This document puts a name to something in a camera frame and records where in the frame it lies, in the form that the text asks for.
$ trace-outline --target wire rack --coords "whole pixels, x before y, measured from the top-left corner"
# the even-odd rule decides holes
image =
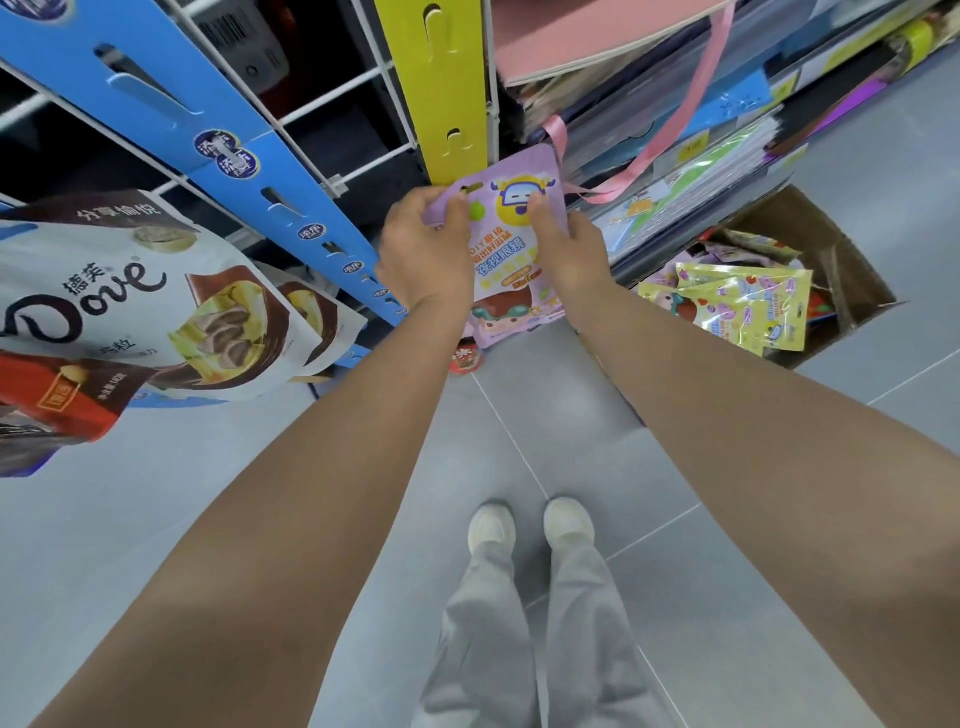
[[[256,94],[251,91],[251,89],[244,82],[243,78],[233,70],[227,60],[221,55],[213,43],[210,42],[210,40],[206,37],[194,20],[194,18],[201,13],[206,12],[218,5],[220,0],[194,0],[186,7],[182,7],[177,0],[159,0],[159,2],[166,8],[171,19],[175,20],[180,27],[187,32],[192,40],[199,45],[213,60],[220,71],[230,79],[237,89],[244,94],[247,100],[264,116],[264,118],[266,118],[270,126],[273,127],[277,134],[289,145],[290,149],[297,156],[298,160],[316,178],[317,182],[324,188],[324,191],[332,199],[336,200],[346,194],[348,192],[349,183],[353,180],[356,180],[361,175],[370,172],[372,169],[375,169],[381,164],[384,164],[385,162],[388,162],[405,152],[415,151],[418,149],[419,144],[414,133],[413,125],[410,121],[409,113],[403,102],[401,91],[398,88],[398,83],[396,83],[393,77],[392,71],[394,64],[381,50],[380,43],[377,41],[377,36],[374,32],[373,25],[371,24],[370,15],[363,7],[361,0],[350,0],[350,4],[353,12],[356,14],[357,21],[361,31],[363,32],[367,46],[370,49],[375,67],[360,74],[359,76],[356,76],[353,79],[350,79],[349,81],[323,94],[319,98],[314,99],[299,109],[296,109],[278,119],[266,108],[266,106],[264,106],[263,102],[260,101]],[[243,250],[249,248],[250,245],[253,245],[254,243],[263,239],[264,236],[262,234],[251,228],[243,220],[238,218],[229,210],[225,209],[215,200],[211,199],[208,195],[202,192],[201,189],[192,184],[184,175],[178,174],[162,162],[146,154],[138,146],[131,144],[120,134],[101,124],[90,115],[65,101],[50,89],[38,84],[32,78],[21,73],[16,68],[13,68],[5,61],[0,60],[0,68],[7,71],[21,83],[29,86],[35,92],[30,98],[20,102],[11,109],[8,109],[0,114],[0,133],[4,133],[6,130],[10,129],[14,125],[50,104],[57,105],[75,117],[79,118],[89,126],[93,127],[115,144],[127,150],[136,158],[150,165],[167,177],[168,182],[165,182],[153,190],[155,194],[166,195],[177,187],[183,187],[206,202],[208,205],[214,207],[222,214],[236,222],[240,226],[240,230],[229,235],[228,240],[239,249]],[[346,172],[346,174],[336,173],[332,175],[325,175],[320,169],[317,168],[317,165],[307,156],[300,145],[288,133],[287,127],[293,122],[302,119],[307,114],[320,109],[335,99],[340,98],[344,94],[349,93],[355,88],[367,84],[375,79],[382,79],[384,85],[386,86],[387,93],[396,112],[396,118],[399,120],[399,123],[402,126],[403,134],[406,137],[406,143],[401,144],[395,149],[390,150],[386,154],[358,167],[357,169]],[[0,203],[4,203],[9,206],[24,205],[23,202],[16,200],[9,195],[3,194],[2,191],[0,191]]]

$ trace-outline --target notebook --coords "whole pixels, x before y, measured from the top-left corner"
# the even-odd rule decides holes
[[[585,68],[667,36],[726,0],[492,0],[496,66],[507,86]]]

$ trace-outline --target floor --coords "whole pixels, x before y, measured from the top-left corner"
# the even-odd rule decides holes
[[[909,302],[802,374],[960,451],[960,56],[936,58],[820,139],[798,184]],[[693,386],[709,386],[703,382]],[[201,410],[133,411],[96,445],[0,488],[0,715],[26,726],[208,503],[310,402],[293,385]],[[517,583],[542,637],[549,497],[597,525],[648,679],[678,728],[878,726],[743,558],[564,322],[448,384],[311,722],[406,725],[440,613],[492,497],[516,513]]]

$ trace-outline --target pants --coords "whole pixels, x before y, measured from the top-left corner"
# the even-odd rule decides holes
[[[546,626],[549,728],[674,728],[644,684],[639,651],[613,577],[585,537],[554,551]],[[496,543],[477,548],[444,611],[436,664],[414,728],[540,724],[534,650]]]

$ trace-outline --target white shoe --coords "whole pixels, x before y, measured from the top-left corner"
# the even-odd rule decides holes
[[[507,549],[507,553],[514,552],[516,524],[514,515],[507,506],[495,503],[482,505],[470,519],[470,528],[467,532],[470,553],[472,554],[478,546],[487,541],[502,544]]]
[[[562,539],[567,536],[586,536],[591,543],[596,536],[587,509],[571,497],[558,497],[547,503],[543,512],[543,533],[554,550],[563,545]]]

